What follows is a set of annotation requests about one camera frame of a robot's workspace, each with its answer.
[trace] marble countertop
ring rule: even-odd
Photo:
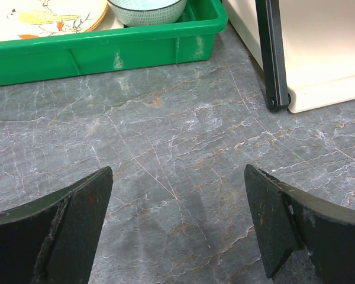
[[[270,113],[229,26],[205,62],[0,87],[0,211],[111,166],[90,284],[271,283],[247,163],[355,209],[355,101]]]

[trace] bowl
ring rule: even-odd
[[[176,22],[187,0],[108,0],[116,17],[128,27]]]

